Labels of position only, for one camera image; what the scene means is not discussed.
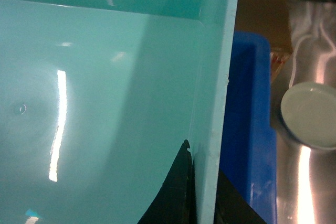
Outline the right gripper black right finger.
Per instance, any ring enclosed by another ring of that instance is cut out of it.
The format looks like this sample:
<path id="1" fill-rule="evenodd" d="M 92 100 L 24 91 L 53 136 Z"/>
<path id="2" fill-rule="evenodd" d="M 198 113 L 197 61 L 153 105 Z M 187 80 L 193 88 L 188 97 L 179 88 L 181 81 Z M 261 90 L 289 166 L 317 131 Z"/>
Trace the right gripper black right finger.
<path id="1" fill-rule="evenodd" d="M 219 170 L 214 223 L 266 223 Z"/>

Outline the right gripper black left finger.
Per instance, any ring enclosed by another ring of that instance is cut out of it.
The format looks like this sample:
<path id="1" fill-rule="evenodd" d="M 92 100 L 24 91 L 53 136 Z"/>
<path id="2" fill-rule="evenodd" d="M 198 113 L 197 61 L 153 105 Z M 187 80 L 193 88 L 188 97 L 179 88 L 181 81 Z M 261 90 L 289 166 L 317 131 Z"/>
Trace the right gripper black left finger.
<path id="1" fill-rule="evenodd" d="M 190 144 L 184 140 L 158 194 L 138 223 L 189 223 L 193 187 Z"/>

